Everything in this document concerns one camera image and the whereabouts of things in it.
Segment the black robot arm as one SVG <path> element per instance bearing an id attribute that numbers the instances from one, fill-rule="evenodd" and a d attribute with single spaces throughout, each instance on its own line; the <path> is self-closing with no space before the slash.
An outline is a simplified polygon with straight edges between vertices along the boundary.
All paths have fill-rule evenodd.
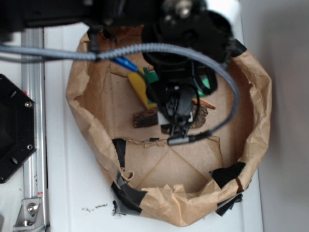
<path id="1" fill-rule="evenodd" d="M 66 52 L 6 45 L 14 32 L 29 28 L 88 25 L 88 51 Z M 141 76 L 146 98 L 167 120 L 163 129 L 182 142 L 201 140 L 234 117 L 239 91 L 227 73 L 235 41 L 227 19 L 204 0 L 3 0 L 0 50 L 27 55 L 28 62 L 57 59 L 110 60 Z M 200 105 L 193 98 L 217 89 L 216 74 L 234 94 L 225 120 L 189 136 Z"/>

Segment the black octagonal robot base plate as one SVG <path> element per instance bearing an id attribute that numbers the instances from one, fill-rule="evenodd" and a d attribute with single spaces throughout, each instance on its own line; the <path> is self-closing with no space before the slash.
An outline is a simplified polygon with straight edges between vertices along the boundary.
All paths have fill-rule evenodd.
<path id="1" fill-rule="evenodd" d="M 6 183 L 36 150 L 35 102 L 0 75 L 0 182 Z"/>

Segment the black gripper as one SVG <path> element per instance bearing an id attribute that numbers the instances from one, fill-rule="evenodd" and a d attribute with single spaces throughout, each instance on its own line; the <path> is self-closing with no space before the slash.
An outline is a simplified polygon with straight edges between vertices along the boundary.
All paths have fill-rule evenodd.
<path id="1" fill-rule="evenodd" d="M 175 79 L 188 80 L 194 72 L 201 76 L 206 74 L 206 69 L 213 69 L 192 59 L 171 54 L 144 53 L 143 57 L 161 79 L 152 84 L 146 82 L 147 97 L 157 103 L 159 112 L 168 121 L 166 125 L 169 127 L 170 137 L 186 137 L 200 108 L 194 107 L 192 99 L 200 99 L 200 96 L 193 85 L 179 84 Z"/>

